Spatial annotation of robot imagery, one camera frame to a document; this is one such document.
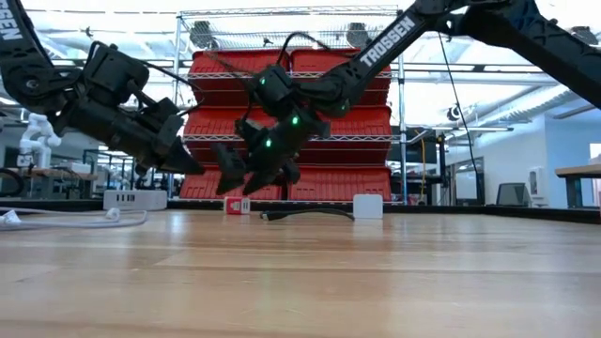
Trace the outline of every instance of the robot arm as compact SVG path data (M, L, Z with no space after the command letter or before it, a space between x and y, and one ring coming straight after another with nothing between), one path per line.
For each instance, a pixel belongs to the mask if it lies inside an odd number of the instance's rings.
M136 158L136 171L202 174L204 169L177 136L183 125L169 99L158 102L142 90L146 65L94 42L83 69L55 67L44 52L20 0L0 0L0 69L8 94L32 113L46 115L54 132L66 127ZM119 105L131 95L145 106L127 111Z
M464 15L451 12L468 7ZM245 193L270 184L279 173L296 183L291 159L312 136L326 136L316 114L343 117L386 66L426 31L470 36L509 48L531 61L585 100L601 108L601 53L544 18L534 0L416 0L361 52L313 83L294 83L279 66L254 77L254 98L268 115L271 129L242 119L237 132L249 149L246 159L216 147L222 192L244 184L239 173L252 172Z

